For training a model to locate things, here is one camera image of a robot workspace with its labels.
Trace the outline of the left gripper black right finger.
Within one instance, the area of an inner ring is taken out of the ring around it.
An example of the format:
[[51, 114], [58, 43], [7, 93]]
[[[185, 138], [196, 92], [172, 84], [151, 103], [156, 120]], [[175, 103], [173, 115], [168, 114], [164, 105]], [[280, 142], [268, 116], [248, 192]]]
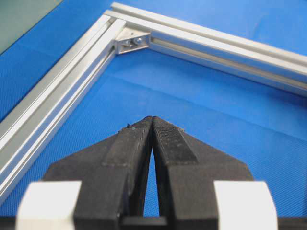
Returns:
[[177, 230], [275, 230], [278, 218], [265, 182], [247, 165], [153, 118], [160, 213]]

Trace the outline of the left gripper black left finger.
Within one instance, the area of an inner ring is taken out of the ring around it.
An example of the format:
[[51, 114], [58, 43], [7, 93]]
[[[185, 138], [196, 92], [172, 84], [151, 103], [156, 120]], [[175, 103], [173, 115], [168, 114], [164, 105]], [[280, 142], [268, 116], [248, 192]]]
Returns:
[[30, 183], [19, 230], [117, 230], [122, 216], [142, 216], [151, 155], [152, 117], [62, 160]]

